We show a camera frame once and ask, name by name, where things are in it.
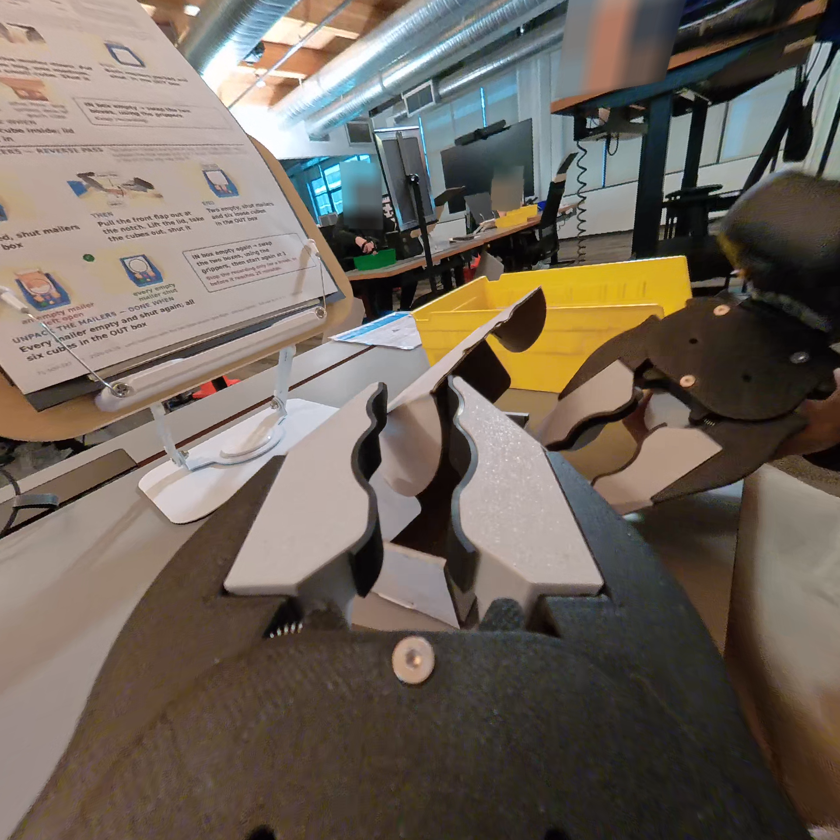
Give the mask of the printed instruction sheet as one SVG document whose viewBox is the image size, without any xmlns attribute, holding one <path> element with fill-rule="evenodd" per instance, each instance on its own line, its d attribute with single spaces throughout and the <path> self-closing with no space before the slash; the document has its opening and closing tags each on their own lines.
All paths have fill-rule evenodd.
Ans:
<svg viewBox="0 0 840 840">
<path fill-rule="evenodd" d="M 2 2 L 2 377 L 36 410 L 343 298 L 266 160 L 137 2 Z"/>
</svg>

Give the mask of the raised wooden desk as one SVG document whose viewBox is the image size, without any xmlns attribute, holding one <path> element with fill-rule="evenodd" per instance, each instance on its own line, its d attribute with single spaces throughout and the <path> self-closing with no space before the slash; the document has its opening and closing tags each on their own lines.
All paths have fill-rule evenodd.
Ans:
<svg viewBox="0 0 840 840">
<path fill-rule="evenodd" d="M 611 156 L 602 153 L 602 181 L 583 201 L 589 235 L 628 230 L 632 253 L 651 256 L 659 241 L 666 194 L 720 183 L 724 194 L 743 189 L 766 149 L 781 159 L 785 133 L 775 149 L 774 127 L 795 89 L 794 72 L 804 67 L 829 2 L 802 2 L 773 24 L 737 34 L 713 35 L 709 26 L 695 45 L 674 54 L 663 80 L 605 91 L 588 98 L 559 98 L 553 115 L 573 120 L 576 144 L 607 145 L 616 132 L 592 123 L 602 110 L 630 111 L 646 131 L 636 171 L 610 181 Z"/>
</svg>

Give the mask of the yellow plastic bin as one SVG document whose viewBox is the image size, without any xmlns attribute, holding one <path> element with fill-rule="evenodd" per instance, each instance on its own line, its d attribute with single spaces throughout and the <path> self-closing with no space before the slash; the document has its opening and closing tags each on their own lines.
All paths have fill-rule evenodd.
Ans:
<svg viewBox="0 0 840 840">
<path fill-rule="evenodd" d="M 691 298 L 685 256 L 568 266 L 481 277 L 413 311 L 428 362 L 435 364 L 479 326 L 540 287 L 547 318 L 536 343 L 512 353 L 490 346 L 511 388 L 559 393 L 583 362 L 617 334 L 663 318 Z"/>
</svg>

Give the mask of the long wooden table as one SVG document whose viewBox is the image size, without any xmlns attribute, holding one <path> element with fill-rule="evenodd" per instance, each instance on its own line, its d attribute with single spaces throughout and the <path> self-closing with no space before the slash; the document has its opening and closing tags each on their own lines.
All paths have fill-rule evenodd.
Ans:
<svg viewBox="0 0 840 840">
<path fill-rule="evenodd" d="M 571 203 L 570 205 L 572 204 L 576 205 L 576 208 L 579 205 L 579 203 Z M 573 214 L 576 211 L 576 208 L 572 213 L 567 214 L 567 216 Z M 538 222 L 539 219 L 535 218 L 530 224 L 521 225 L 519 227 L 511 227 L 507 229 L 496 229 L 495 220 L 494 227 L 483 227 L 479 232 L 468 236 L 467 238 L 456 238 L 450 241 L 449 244 L 446 245 L 446 247 L 433 250 L 431 255 L 431 266 L 438 266 L 448 259 L 468 254 L 469 252 L 481 249 L 484 246 L 487 246 L 490 243 L 495 242 L 499 239 L 508 238 L 520 232 L 527 231 L 530 228 L 535 227 L 535 225 Z M 426 258 L 424 256 L 418 255 L 411 258 L 397 260 L 393 266 L 389 266 L 378 270 L 358 271 L 354 269 L 347 272 L 346 277 L 354 284 L 356 282 L 362 282 L 363 280 L 378 280 L 398 277 L 400 275 L 405 274 L 407 271 L 418 269 L 425 270 L 426 268 L 428 268 Z"/>
</svg>

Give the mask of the large black screen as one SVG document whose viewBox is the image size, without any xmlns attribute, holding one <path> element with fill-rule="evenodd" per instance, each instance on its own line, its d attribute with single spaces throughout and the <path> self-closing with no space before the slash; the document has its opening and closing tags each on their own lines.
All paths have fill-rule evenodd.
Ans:
<svg viewBox="0 0 840 840">
<path fill-rule="evenodd" d="M 535 194 L 532 120 L 525 119 L 467 144 L 440 153 L 446 189 L 464 187 L 465 194 L 488 193 L 494 175 L 522 168 L 525 196 Z"/>
</svg>

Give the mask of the person's right hand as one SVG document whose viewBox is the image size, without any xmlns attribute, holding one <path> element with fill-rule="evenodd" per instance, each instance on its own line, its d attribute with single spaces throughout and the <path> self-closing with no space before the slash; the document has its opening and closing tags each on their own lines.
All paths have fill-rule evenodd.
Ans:
<svg viewBox="0 0 840 840">
<path fill-rule="evenodd" d="M 819 454 L 839 445 L 839 369 L 833 372 L 835 388 L 823 400 L 806 400 L 797 408 L 805 427 L 788 437 L 776 450 L 775 459 Z"/>
</svg>

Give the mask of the dark monitor on pole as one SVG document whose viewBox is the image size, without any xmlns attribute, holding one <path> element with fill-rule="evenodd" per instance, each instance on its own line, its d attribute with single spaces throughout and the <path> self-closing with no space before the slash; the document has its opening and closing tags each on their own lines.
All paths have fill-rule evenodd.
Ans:
<svg viewBox="0 0 840 840">
<path fill-rule="evenodd" d="M 419 233 L 423 276 L 434 280 L 431 231 L 438 221 L 419 127 L 374 129 L 374 143 L 399 231 Z"/>
</svg>

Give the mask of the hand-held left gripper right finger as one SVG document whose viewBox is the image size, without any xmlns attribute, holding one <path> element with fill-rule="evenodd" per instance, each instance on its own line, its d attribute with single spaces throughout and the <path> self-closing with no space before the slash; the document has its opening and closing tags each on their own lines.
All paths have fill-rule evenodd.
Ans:
<svg viewBox="0 0 840 840">
<path fill-rule="evenodd" d="M 463 377 L 449 376 L 447 398 L 447 567 L 478 618 L 497 600 L 529 618 L 545 596 L 599 595 L 602 573 L 544 448 Z"/>
</svg>

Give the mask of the person's beige trousers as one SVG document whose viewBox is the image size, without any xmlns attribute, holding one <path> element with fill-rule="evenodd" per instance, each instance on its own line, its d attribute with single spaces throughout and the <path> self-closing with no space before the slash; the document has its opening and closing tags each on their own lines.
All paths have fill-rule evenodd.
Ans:
<svg viewBox="0 0 840 840">
<path fill-rule="evenodd" d="M 742 489 L 724 658 L 813 838 L 839 830 L 838 473 L 782 458 Z"/>
</svg>

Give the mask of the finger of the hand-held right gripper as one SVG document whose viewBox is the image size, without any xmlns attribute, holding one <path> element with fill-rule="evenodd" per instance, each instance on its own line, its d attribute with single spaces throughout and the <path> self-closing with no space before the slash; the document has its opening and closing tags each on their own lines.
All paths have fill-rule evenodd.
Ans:
<svg viewBox="0 0 840 840">
<path fill-rule="evenodd" d="M 550 451 L 572 448 L 581 436 L 629 416 L 642 398 L 651 367 L 648 342 L 661 324 L 651 316 L 594 350 L 559 394 L 537 430 Z"/>
<path fill-rule="evenodd" d="M 722 446 L 696 427 L 661 425 L 641 442 L 622 423 L 605 425 L 608 438 L 623 434 L 636 448 L 632 457 L 611 473 L 597 476 L 592 487 L 618 514 L 651 508 L 655 497 L 722 452 Z"/>
</svg>

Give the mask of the silver ventilation duct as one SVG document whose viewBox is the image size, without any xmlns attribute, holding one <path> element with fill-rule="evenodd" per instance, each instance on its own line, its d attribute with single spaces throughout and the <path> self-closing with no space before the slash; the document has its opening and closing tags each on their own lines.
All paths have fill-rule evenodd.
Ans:
<svg viewBox="0 0 840 840">
<path fill-rule="evenodd" d="M 313 137 L 328 134 L 559 4 L 409 2 L 287 94 L 272 115 L 281 130 L 302 124 Z"/>
<path fill-rule="evenodd" d="M 228 73 L 299 1 L 207 1 L 177 49 L 202 76 Z"/>
</svg>

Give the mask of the white cardboard mailer box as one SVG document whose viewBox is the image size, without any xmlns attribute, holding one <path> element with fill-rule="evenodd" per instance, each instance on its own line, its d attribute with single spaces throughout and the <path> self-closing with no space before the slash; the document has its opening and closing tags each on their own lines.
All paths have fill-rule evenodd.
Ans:
<svg viewBox="0 0 840 840">
<path fill-rule="evenodd" d="M 449 627 L 469 624 L 476 598 L 447 571 L 450 501 L 448 378 L 462 378 L 491 406 L 511 388 L 497 348 L 529 350 L 547 317 L 537 287 L 480 325 L 399 395 L 391 397 L 371 483 L 380 503 L 384 559 L 373 593 Z"/>
</svg>

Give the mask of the grey desk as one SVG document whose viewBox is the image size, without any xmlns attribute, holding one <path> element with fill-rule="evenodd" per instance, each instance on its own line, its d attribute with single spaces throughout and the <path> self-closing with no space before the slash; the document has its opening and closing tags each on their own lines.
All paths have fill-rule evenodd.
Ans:
<svg viewBox="0 0 840 840">
<path fill-rule="evenodd" d="M 275 362 L 242 384 L 179 407 L 169 428 L 179 444 L 202 443 L 261 410 Z M 298 355 L 290 396 L 340 407 L 364 385 L 385 382 L 399 393 L 428 367 L 423 350 L 394 350 L 329 341 Z M 51 480 L 71 482 L 74 496 L 42 519 L 2 539 L 2 701 L 24 688 L 58 690 L 59 711 L 87 696 L 105 654 L 166 560 L 199 527 L 173 524 L 139 489 L 140 478 L 163 459 L 151 415 L 143 411 L 106 427 L 99 445 L 20 480 L 40 489 Z M 110 470 L 112 452 L 136 469 L 125 477 Z M 627 519 L 644 536 L 686 590 L 722 651 L 728 614 L 742 482 L 676 500 Z M 356 600 L 353 621 L 375 629 L 442 631 L 435 617 L 376 594 Z M 80 649 L 81 665 L 65 659 Z"/>
</svg>

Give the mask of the blue-edged paper sheet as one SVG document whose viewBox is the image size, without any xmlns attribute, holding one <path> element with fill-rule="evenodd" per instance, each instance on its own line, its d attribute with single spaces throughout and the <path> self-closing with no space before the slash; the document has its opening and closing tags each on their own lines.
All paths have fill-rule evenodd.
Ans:
<svg viewBox="0 0 840 840">
<path fill-rule="evenodd" d="M 417 322 L 410 311 L 391 311 L 374 321 L 339 332 L 331 341 L 405 351 L 422 346 Z"/>
</svg>

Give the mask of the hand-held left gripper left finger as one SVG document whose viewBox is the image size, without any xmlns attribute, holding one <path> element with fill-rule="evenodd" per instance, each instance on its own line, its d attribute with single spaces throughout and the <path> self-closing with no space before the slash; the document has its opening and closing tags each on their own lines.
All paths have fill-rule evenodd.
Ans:
<svg viewBox="0 0 840 840">
<path fill-rule="evenodd" d="M 290 449 L 224 581 L 239 596 L 286 595 L 351 615 L 382 571 L 371 478 L 381 465 L 387 387 L 367 385 Z"/>
</svg>

